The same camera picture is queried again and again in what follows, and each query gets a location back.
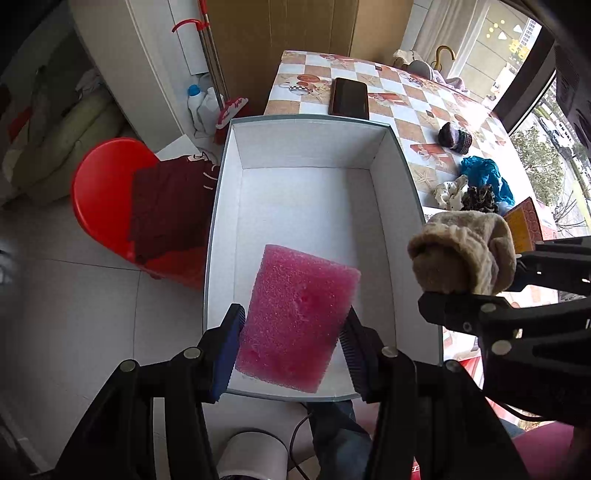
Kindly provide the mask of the dark red smartphone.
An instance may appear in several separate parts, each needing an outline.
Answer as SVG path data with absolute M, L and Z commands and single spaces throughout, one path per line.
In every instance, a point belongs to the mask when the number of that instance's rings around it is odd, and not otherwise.
M 335 78 L 329 98 L 329 114 L 341 117 L 370 119 L 367 85 L 360 81 Z

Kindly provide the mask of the red handled mop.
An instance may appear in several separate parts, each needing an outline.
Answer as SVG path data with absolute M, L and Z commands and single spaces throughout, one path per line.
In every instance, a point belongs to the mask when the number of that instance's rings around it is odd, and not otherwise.
M 249 108 L 247 107 L 249 99 L 245 97 L 229 98 L 228 86 L 226 86 L 221 68 L 221 60 L 219 59 L 213 39 L 206 1 L 198 0 L 197 4 L 200 19 L 183 19 L 173 26 L 172 32 L 176 32 L 184 25 L 193 25 L 197 30 L 201 49 L 204 51 L 204 59 L 207 64 L 208 73 L 211 75 L 215 100 L 217 101 L 218 116 L 212 136 L 215 143 L 221 144 L 224 143 L 225 138 L 228 135 L 229 123 L 231 120 L 249 114 Z

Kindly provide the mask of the beige knitted sock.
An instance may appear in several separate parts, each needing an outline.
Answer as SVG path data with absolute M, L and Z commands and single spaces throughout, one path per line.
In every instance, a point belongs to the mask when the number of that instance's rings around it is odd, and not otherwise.
M 496 295 L 516 272 L 509 225 L 496 213 L 440 212 L 411 239 L 408 253 L 425 292 Z

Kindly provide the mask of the red patterned cardboard box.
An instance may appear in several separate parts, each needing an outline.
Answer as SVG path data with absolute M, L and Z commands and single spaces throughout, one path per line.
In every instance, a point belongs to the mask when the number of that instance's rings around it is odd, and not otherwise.
M 533 251 L 535 245 L 558 238 L 558 228 L 549 207 L 528 197 L 505 215 L 511 230 L 515 252 Z

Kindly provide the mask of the leopard print scrunchie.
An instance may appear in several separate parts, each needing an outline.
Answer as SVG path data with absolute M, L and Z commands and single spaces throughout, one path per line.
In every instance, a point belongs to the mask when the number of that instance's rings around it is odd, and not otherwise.
M 498 213 L 499 207 L 491 185 L 470 186 L 462 197 L 463 211 Z

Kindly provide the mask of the dark red cloth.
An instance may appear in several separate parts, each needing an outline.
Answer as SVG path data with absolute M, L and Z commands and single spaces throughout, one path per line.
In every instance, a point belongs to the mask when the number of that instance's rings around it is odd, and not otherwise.
M 133 174 L 129 240 L 137 263 L 205 245 L 218 176 L 219 167 L 197 155 Z

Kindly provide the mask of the blue shoe cover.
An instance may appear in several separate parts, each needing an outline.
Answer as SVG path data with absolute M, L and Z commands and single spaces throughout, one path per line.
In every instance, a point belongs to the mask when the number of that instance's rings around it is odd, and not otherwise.
M 470 187 L 478 189 L 490 186 L 497 203 L 509 207 L 515 205 L 515 198 L 507 180 L 501 175 L 496 162 L 479 156 L 465 157 L 459 166 L 459 174 L 468 179 Z

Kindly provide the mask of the white cabinet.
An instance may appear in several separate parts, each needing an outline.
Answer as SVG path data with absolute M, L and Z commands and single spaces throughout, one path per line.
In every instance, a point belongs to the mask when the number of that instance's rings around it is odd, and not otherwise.
M 197 30 L 172 28 L 197 19 L 197 1 L 70 1 L 75 29 L 136 135 L 154 152 L 195 130 L 187 90 L 207 72 Z

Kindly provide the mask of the white polka dot scrunchie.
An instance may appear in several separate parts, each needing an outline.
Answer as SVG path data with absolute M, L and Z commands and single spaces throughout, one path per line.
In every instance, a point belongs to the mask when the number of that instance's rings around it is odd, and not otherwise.
M 469 180 L 466 175 L 454 181 L 439 184 L 433 191 L 434 198 L 440 209 L 461 211 L 464 208 L 463 197 L 468 192 Z

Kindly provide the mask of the grey white storage box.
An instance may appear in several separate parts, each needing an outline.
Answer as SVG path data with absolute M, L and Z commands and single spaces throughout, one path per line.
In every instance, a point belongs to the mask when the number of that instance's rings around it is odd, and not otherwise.
M 443 335 L 418 308 L 408 243 L 425 222 L 392 127 L 328 115 L 231 123 L 211 219 L 204 328 L 249 304 L 266 245 L 356 268 L 353 307 L 382 341 L 439 364 Z

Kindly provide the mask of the white detergent bottle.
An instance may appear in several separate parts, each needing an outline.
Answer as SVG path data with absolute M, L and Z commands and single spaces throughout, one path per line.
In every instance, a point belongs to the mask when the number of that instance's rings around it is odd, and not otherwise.
M 209 87 L 204 91 L 193 84 L 188 88 L 187 95 L 187 108 L 190 111 L 194 129 L 208 136 L 214 136 L 221 114 L 214 88 Z

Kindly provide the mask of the green sofa cushion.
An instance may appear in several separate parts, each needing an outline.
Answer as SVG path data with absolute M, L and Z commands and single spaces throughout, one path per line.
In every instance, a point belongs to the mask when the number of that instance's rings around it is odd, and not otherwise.
M 69 195 L 74 173 L 85 155 L 98 144 L 115 138 L 124 116 L 109 91 L 93 91 L 77 104 L 45 137 L 34 144 L 8 149 L 2 174 L 10 189 L 3 202 L 24 194 L 38 205 Z

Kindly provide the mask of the red plastic stool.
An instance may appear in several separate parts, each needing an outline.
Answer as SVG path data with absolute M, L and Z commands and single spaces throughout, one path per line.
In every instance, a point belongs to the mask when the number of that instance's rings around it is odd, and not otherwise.
M 200 290 L 209 228 L 202 247 L 175 251 L 139 264 L 129 240 L 133 174 L 159 160 L 142 142 L 116 138 L 90 150 L 72 180 L 71 202 L 81 228 L 95 241 L 157 279 L 167 279 Z

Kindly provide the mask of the large pink foam sponge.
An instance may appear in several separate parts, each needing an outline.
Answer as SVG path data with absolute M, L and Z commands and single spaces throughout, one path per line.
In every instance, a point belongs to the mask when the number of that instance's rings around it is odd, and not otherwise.
M 240 335 L 236 370 L 317 392 L 360 279 L 356 268 L 267 244 Z

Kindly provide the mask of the purple knitted pouch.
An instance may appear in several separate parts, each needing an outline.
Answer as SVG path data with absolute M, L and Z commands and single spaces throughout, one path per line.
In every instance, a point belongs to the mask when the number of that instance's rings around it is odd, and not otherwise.
M 473 143 L 472 135 L 447 122 L 438 133 L 438 142 L 442 147 L 460 155 L 466 155 Z

